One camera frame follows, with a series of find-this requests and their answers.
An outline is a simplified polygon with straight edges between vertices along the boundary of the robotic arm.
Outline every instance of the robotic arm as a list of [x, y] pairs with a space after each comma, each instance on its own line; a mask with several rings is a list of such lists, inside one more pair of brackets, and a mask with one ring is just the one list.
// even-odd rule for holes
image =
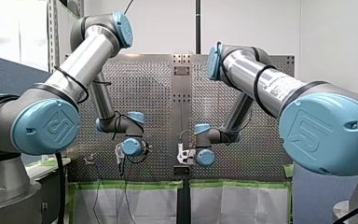
[[144, 115], [117, 116], [100, 73], [109, 58], [131, 45], [131, 25], [122, 13], [79, 20], [71, 31], [73, 53], [62, 66], [19, 99], [0, 104], [0, 154], [43, 155], [66, 149], [76, 138], [77, 104], [83, 91], [88, 97], [88, 85], [99, 115], [97, 129], [125, 133], [124, 152], [142, 154]]
[[[0, 223], [41, 222], [40, 185], [30, 183], [20, 155], [65, 150], [77, 135], [77, 105], [89, 93], [99, 115], [97, 129], [125, 133], [121, 149], [126, 155], [147, 152], [144, 115], [115, 111], [101, 73], [109, 58], [131, 45], [131, 25], [124, 14], [80, 19], [71, 31], [73, 53], [45, 83], [34, 84], [20, 97], [0, 94]], [[86, 97], [79, 100], [83, 92]]]
[[358, 175], [358, 94], [324, 81], [303, 83], [276, 70], [268, 57], [256, 48], [211, 49], [209, 79], [241, 93], [220, 134], [209, 124], [196, 125], [197, 157], [224, 141], [222, 133], [238, 130], [254, 99], [279, 119], [283, 146], [299, 165], [322, 175]]

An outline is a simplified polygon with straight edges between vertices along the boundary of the gray panel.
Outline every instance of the gray panel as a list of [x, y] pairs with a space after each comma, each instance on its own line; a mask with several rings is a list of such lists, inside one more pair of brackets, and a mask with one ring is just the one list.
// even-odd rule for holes
[[[209, 80], [206, 60], [205, 55], [192, 58], [193, 108], [190, 122], [192, 127], [197, 123], [211, 123], [213, 127], [219, 128], [238, 91], [223, 82]], [[278, 69], [293, 75], [294, 58], [272, 56], [272, 61]], [[282, 166], [291, 162], [282, 148], [277, 120], [265, 114], [256, 104], [252, 108], [252, 120], [241, 133], [240, 142], [229, 146], [214, 145], [213, 151], [216, 163], [208, 168], [195, 166], [193, 178], [284, 180]]]
[[[129, 178], [161, 180], [171, 179], [172, 153], [172, 55], [120, 55], [103, 67], [115, 110], [121, 113], [140, 111], [145, 114], [145, 140], [152, 152], [140, 164], [126, 163]], [[98, 133], [95, 129], [97, 114], [91, 101], [79, 107], [81, 127], [77, 138], [78, 160], [71, 165], [72, 181], [100, 178], [122, 178], [118, 174], [115, 145], [122, 142], [124, 134], [114, 141], [112, 133]], [[96, 154], [96, 167], [87, 166], [84, 157]]]
[[[207, 79], [207, 56], [188, 56], [185, 62], [178, 62], [178, 55], [119, 55], [103, 67], [105, 79], [113, 83], [108, 89], [115, 109], [145, 113], [145, 139], [153, 146], [145, 162], [127, 165], [130, 179], [173, 179], [179, 132], [200, 122], [219, 127], [235, 100], [237, 91]], [[273, 61], [284, 72], [294, 73], [291, 56], [274, 56]], [[114, 149], [124, 136], [118, 134], [111, 141], [112, 134], [96, 131], [97, 114], [91, 101], [79, 110], [78, 158], [71, 164], [70, 180], [122, 178]], [[277, 129], [276, 119], [255, 106], [242, 140], [229, 147], [213, 146], [216, 164], [210, 168], [195, 166], [193, 177], [284, 180], [282, 166], [291, 160], [282, 149]], [[184, 142], [189, 145], [187, 137]], [[88, 166], [83, 160], [91, 153], [96, 154], [96, 166]]]

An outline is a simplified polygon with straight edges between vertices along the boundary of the metal pole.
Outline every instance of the metal pole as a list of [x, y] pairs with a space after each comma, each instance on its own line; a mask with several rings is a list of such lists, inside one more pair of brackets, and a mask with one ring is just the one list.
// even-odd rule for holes
[[196, 54], [201, 54], [201, 0], [196, 0]]

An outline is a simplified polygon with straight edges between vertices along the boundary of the metal bracket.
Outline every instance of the metal bracket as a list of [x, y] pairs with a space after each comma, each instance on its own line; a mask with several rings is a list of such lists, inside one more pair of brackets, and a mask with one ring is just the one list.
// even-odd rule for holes
[[183, 150], [183, 143], [178, 144], [178, 156], [177, 159], [181, 164], [194, 165], [196, 149]]

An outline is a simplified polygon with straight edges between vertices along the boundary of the white wall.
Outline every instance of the white wall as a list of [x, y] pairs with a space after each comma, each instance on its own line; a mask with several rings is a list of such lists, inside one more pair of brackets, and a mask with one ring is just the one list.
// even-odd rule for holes
[[[85, 13], [124, 11], [128, 2], [85, 0]], [[257, 46], [270, 54], [298, 57], [299, 11], [298, 0], [203, 0], [201, 51], [209, 53], [210, 47], [220, 40], [232, 45]], [[134, 33], [134, 44], [123, 52], [195, 51], [194, 0], [135, 0], [127, 15]]]
[[302, 0], [300, 78], [358, 91], [358, 1]]

